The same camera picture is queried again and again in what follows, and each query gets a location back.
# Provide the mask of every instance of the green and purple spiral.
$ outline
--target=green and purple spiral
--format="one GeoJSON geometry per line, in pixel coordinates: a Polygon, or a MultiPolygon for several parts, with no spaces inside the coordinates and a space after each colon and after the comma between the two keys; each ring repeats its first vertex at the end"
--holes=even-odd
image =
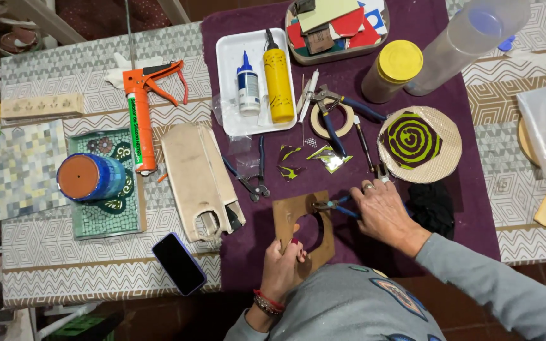
{"type": "Polygon", "coordinates": [[[402,113],[380,136],[380,142],[401,168],[414,169],[439,155],[442,138],[413,112],[402,113]]]}

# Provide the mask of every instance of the woman's left hand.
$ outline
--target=woman's left hand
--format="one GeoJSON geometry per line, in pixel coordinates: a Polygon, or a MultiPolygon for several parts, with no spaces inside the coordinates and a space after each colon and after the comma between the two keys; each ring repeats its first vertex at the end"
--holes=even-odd
{"type": "Polygon", "coordinates": [[[296,262],[303,263],[307,252],[296,238],[293,238],[282,255],[282,241],[274,240],[264,254],[263,281],[260,291],[264,296],[282,303],[294,283],[296,262]]]}

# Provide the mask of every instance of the smartphone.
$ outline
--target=smartphone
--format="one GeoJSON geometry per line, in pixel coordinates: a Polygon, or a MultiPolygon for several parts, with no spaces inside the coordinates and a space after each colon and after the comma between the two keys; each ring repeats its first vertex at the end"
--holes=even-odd
{"type": "Polygon", "coordinates": [[[182,296],[188,296],[206,284],[206,274],[176,233],[165,236],[151,251],[182,296]]]}

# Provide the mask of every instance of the black cloth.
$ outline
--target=black cloth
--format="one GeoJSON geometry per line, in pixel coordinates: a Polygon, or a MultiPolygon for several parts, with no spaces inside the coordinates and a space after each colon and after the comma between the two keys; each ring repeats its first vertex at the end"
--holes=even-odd
{"type": "Polygon", "coordinates": [[[454,205],[446,186],[439,181],[429,184],[413,184],[408,188],[412,219],[423,228],[446,237],[454,238],[454,205]]]}

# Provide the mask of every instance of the yellow glue bottle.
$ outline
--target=yellow glue bottle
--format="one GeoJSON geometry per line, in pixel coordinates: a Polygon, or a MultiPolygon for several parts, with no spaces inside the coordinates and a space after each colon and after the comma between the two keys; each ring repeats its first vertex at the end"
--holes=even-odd
{"type": "Polygon", "coordinates": [[[294,119],[294,99],[290,89],[286,54],[273,40],[267,29],[267,51],[263,55],[264,75],[269,90],[269,106],[273,123],[284,123],[294,119]]]}

